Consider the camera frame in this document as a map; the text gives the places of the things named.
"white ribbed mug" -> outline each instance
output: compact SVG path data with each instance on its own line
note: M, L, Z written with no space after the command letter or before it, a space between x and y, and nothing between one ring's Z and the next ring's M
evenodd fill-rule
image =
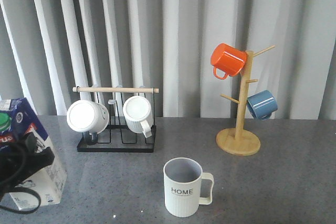
M209 197L200 197L202 179L211 181ZM196 213L199 205L212 203L214 176L204 173L198 162L177 157L163 167L164 203L168 212L177 217Z
M122 108L128 128L135 133L152 135L153 114L150 102L139 95L128 98Z

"wooden dowel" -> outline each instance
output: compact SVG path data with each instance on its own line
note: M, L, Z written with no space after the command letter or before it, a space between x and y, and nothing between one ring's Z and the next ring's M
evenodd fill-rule
M247 59L242 70L242 79L240 81L240 91L239 91L239 101L238 109L237 109L237 120L236 120L236 132L235 132L235 140L240 142L244 130L244 119L245 119L245 110L246 110L246 102L247 102L247 93L248 93L248 84L247 81L250 80L251 70L252 70L252 62L253 62L253 51L246 51Z
M257 82L258 79L247 80L246 83Z
M231 100L231 101L233 101L233 102L235 102L235 103L237 103L237 104L239 104L239 101L238 101L238 100L233 99L232 97L229 97L229 96L227 96L227 95L225 95L225 94L221 94L220 96L221 96L221 97L224 97L224 98L226 98L226 99L229 99L229 100Z
M270 47L268 47L268 48L265 48L264 50L262 50L262 51L260 51L260 52L257 52L257 53L255 53L255 54L253 54L253 57L256 57L257 55L261 55L261 54L263 54L264 52L267 52L268 50L271 50L271 49L273 49L273 48L275 48L275 45L270 46Z
M158 88L93 88L93 87L73 87L73 92L123 92L123 93L159 93Z

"orange mug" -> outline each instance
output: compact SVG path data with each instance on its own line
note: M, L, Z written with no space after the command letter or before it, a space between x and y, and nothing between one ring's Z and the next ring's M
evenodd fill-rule
M227 44L219 44L211 55L211 65L214 66L214 76L225 80L228 76L235 76L244 67L247 53L239 51ZM225 72L224 77L217 75L217 69Z

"table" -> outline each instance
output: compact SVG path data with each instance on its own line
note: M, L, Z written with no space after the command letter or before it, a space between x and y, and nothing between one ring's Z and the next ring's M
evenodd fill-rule
M62 201L0 223L335 223L336 123L246 120L261 141L253 156L222 151L216 134L234 119L157 118L154 153L78 153L65 116L39 117L67 170ZM165 209L162 168L174 157L214 175L213 203L188 218ZM9 195L3 205L14 207Z

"wooden peg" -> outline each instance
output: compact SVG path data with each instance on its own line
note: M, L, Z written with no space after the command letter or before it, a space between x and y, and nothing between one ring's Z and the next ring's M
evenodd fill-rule
M220 96L221 96L221 97L224 97L224 98L226 98L226 99L229 99L229 100L231 100L231 101L233 101L233 102L235 102L235 103L237 103L237 104L239 104L239 101L238 101L238 100L233 99L232 97L229 97L229 96L227 96L227 95L225 95L225 94L221 94Z
M261 54L263 54L264 52L267 52L268 50L271 50L271 49L273 49L273 48L275 48L275 45L270 46L270 47L268 47L268 48L265 48L264 50L262 50L262 51L260 51L260 52L257 52L257 53L255 53L255 54L253 54L253 57L256 57L256 56L258 56L258 55L261 55Z
M251 79L251 80L247 80L246 83L251 83L251 82L257 82L258 79Z

